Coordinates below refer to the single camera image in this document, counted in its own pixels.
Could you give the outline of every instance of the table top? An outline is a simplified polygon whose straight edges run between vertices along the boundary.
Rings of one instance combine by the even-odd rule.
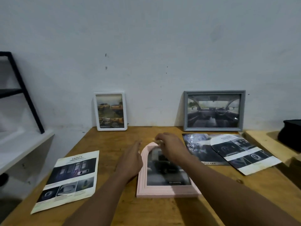
[[[127,131],[98,132],[92,128],[67,154],[73,156],[99,150],[96,189],[113,173],[119,156],[134,140],[141,139],[141,150],[152,142],[157,133],[171,132],[182,139],[179,127],[129,127]],[[301,221],[301,190],[277,168],[270,167],[249,176],[243,176],[231,166],[210,166],[234,179],[240,179],[290,215]],[[30,215],[46,177],[32,193],[1,224],[7,225],[62,225],[64,220],[87,199],[61,205]],[[136,198],[137,179],[132,180],[122,193],[112,225],[224,225],[203,196],[198,198]]]

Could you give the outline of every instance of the hand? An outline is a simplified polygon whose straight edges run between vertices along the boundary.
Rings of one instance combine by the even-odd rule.
[[[183,142],[175,134],[164,132],[159,133],[155,140],[162,140],[164,143],[160,144],[162,153],[168,158],[169,161],[181,166],[181,162],[190,153],[187,151]]]
[[[142,158],[139,153],[141,141],[136,141],[127,148],[119,158],[116,173],[122,175],[128,180],[136,176],[143,166]]]

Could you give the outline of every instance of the black metal frame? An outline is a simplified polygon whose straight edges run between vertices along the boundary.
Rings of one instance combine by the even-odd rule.
[[[40,129],[40,132],[41,134],[43,134],[45,132],[44,128],[43,128],[43,125],[40,121],[40,118],[36,112],[36,109],[32,103],[32,100],[29,96],[29,93],[25,87],[25,84],[23,82],[23,79],[21,77],[21,74],[19,72],[19,69],[17,67],[17,64],[13,58],[13,55],[11,54],[11,52],[9,51],[0,51],[0,56],[7,56],[8,60],[9,60],[9,63],[11,64],[11,67],[13,68],[13,72],[17,78],[17,81],[21,87],[21,89],[0,89],[0,98],[4,98],[4,97],[9,97],[11,95],[16,95],[16,94],[19,94],[19,93],[23,93],[24,94],[24,97],[28,103],[28,106],[33,114],[33,117],[35,118],[35,121]]]

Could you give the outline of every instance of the white picture frame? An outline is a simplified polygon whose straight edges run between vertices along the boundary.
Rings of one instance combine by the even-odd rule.
[[[98,131],[125,131],[128,129],[126,119],[126,98],[123,91],[94,92],[93,99]]]

